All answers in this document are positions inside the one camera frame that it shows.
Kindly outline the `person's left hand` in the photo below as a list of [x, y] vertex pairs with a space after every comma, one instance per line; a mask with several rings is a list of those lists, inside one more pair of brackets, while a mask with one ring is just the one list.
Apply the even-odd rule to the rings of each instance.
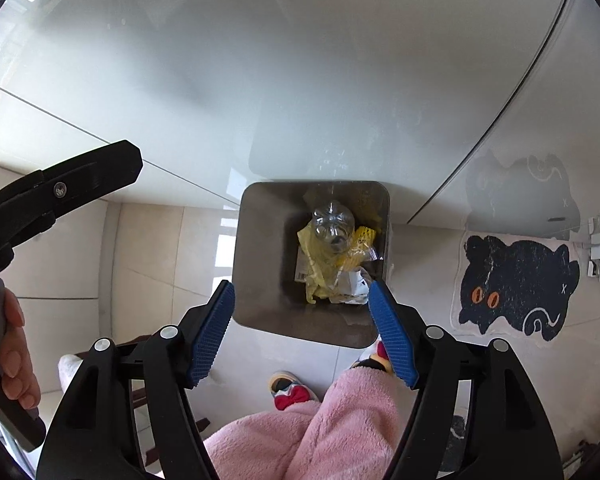
[[36, 378], [24, 333], [24, 316], [17, 297], [5, 289], [4, 315], [6, 333], [0, 344], [2, 389], [9, 400], [17, 401], [25, 410], [36, 408], [41, 389]]

